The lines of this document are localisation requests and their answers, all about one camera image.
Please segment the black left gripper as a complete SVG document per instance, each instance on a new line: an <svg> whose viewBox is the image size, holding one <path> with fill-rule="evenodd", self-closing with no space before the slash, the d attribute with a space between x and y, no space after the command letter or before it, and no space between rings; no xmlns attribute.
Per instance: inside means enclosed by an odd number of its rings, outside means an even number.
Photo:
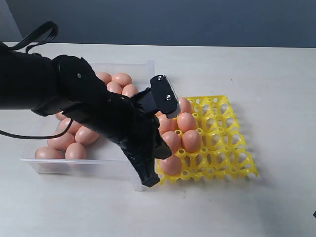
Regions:
<svg viewBox="0 0 316 237"><path fill-rule="evenodd" d="M138 108L123 110L106 121L106 138L121 147L146 187L160 182L155 173L155 159L165 160L172 155L159 126L154 113L144 113Z"/></svg>

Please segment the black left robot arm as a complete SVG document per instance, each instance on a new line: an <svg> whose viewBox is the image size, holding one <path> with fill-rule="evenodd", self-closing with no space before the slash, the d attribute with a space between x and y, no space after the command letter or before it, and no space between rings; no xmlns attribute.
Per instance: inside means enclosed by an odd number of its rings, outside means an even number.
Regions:
<svg viewBox="0 0 316 237"><path fill-rule="evenodd" d="M83 58L18 52L0 46L0 107L66 117L121 147L141 183L152 187L160 179L156 159L171 156L159 133L157 112L173 118L180 111L174 90L164 75L132 97L110 92Z"/></svg>

